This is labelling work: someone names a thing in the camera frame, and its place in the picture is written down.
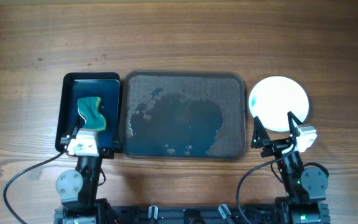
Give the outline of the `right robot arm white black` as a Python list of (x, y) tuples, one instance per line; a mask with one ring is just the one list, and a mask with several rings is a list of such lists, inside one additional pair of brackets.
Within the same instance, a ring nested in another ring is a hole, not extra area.
[(279, 223), (330, 223), (326, 200), (329, 172), (316, 162), (303, 163), (300, 154), (317, 138), (316, 129), (287, 113), (290, 135), (271, 140), (261, 120), (254, 118), (252, 148), (261, 148), (262, 157), (274, 157), (286, 196), (275, 199)]

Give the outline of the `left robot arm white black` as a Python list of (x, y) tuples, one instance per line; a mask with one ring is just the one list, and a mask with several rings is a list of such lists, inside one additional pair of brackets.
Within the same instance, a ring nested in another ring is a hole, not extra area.
[(67, 154), (77, 158), (76, 167), (62, 172), (55, 188), (62, 208), (56, 209), (54, 223), (116, 223), (117, 218), (105, 198), (97, 199), (104, 174), (104, 158), (112, 159), (114, 151), (99, 147), (98, 131), (75, 124), (61, 137), (60, 144)]

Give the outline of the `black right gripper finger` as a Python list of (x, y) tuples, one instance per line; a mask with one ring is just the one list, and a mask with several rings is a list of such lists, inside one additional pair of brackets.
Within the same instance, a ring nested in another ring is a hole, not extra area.
[(289, 132), (292, 136), (297, 136), (298, 134), (296, 131), (296, 127), (302, 125), (303, 122), (301, 122), (291, 111), (287, 113), (287, 116), (288, 116)]
[(258, 116), (254, 118), (254, 130), (252, 134), (252, 144), (268, 144), (270, 137), (266, 132), (261, 120)]

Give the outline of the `white plate blue streak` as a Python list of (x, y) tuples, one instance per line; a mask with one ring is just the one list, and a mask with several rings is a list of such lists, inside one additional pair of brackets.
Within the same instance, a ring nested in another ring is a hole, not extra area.
[(264, 128), (275, 132), (288, 131), (291, 111), (301, 122), (308, 116), (310, 103), (300, 84), (287, 77), (268, 77), (259, 81), (249, 95), (249, 109)]

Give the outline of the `green yellow sponge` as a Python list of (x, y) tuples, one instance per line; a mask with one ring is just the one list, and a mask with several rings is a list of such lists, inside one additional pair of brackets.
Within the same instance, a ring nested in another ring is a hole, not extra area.
[(104, 131), (107, 126), (106, 118), (99, 112), (100, 97), (86, 97), (77, 100), (78, 114), (83, 118), (84, 129)]

